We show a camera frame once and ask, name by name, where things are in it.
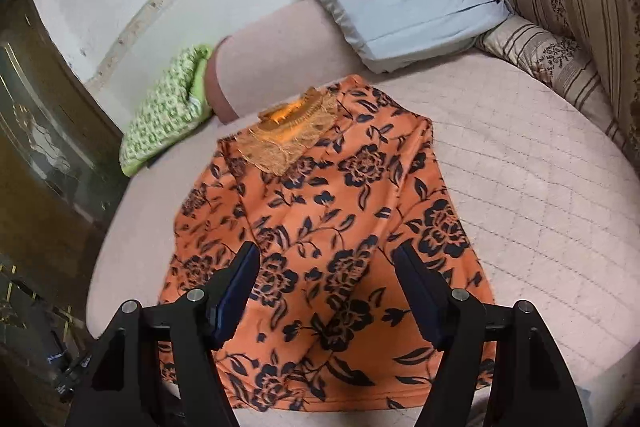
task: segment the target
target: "flower pattern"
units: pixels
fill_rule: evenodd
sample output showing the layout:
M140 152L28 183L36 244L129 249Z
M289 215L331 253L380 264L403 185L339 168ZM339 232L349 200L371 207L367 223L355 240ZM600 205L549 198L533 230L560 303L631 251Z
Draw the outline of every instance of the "flower pattern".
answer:
M222 139L175 220L162 303L206 284L244 241L260 250L236 334L214 354L233 407L422 405L440 355L395 276L392 252L404 241L450 285L492 301L435 161L431 122L357 77L330 89L334 126L285 174L260 171L234 137ZM493 349L478 385L491 380ZM162 377L175 382L171 344L159 354Z
M358 152L338 164L338 171L346 172L344 183L350 187L362 187L382 179L386 154L375 144L363 145Z
M283 293L291 293L298 282L298 274L286 269L287 258L279 253L268 256L260 266L250 297L263 306L273 308Z
M448 200L439 199L424 211L424 225L418 249L429 257L440 251L460 257L469 248L465 231Z

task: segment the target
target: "striped fabric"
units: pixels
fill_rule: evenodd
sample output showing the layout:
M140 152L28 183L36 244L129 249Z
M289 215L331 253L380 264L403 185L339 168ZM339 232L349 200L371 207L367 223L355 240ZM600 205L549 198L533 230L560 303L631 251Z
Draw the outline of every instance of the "striped fabric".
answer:
M509 0L524 18L571 37L593 57L613 114L640 168L640 0Z
M476 47L503 58L553 89L622 148L625 136L613 116L594 60L576 41L512 15L480 36Z

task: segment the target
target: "green and white patterned pillow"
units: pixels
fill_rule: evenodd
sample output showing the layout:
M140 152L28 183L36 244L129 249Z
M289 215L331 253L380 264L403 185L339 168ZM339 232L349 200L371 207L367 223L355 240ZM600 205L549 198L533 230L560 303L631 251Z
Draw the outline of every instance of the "green and white patterned pillow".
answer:
M212 52L206 44L180 52L149 91L120 144L120 167L127 176L210 117L204 74Z

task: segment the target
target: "silver screw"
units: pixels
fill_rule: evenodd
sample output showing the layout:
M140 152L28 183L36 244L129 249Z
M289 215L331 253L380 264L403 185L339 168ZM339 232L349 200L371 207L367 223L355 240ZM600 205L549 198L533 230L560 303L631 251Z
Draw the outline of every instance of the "silver screw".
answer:
M198 302L203 297L204 297L204 291L202 291L200 288L194 288L193 290L190 290L189 293L187 293L187 298L191 302Z
M122 305L122 311L125 313L133 313L138 308L138 303L135 301L127 301Z
M456 301L466 301L469 298L469 292L462 288L454 288L451 291L451 296Z
M520 309L520 311L523 313L530 313L535 308L533 307L533 304L531 304L529 301L520 301L518 302L518 309Z

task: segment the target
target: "garment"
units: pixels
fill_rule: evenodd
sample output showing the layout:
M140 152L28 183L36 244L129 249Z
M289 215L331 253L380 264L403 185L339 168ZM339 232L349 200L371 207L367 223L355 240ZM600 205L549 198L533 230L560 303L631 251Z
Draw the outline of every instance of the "garment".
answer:
M125 175L133 176L146 161L211 116L204 74L212 53L206 44L180 52L146 96L120 144L120 167Z
M329 411L422 405L440 362L391 263L403 241L481 301L489 283L450 202L428 118L357 76L329 87L337 115L282 175L220 140L175 220L161 302L228 265L243 241L262 265L236 335L216 352L235 407ZM485 346L479 385L492 375ZM175 381L170 345L162 374Z

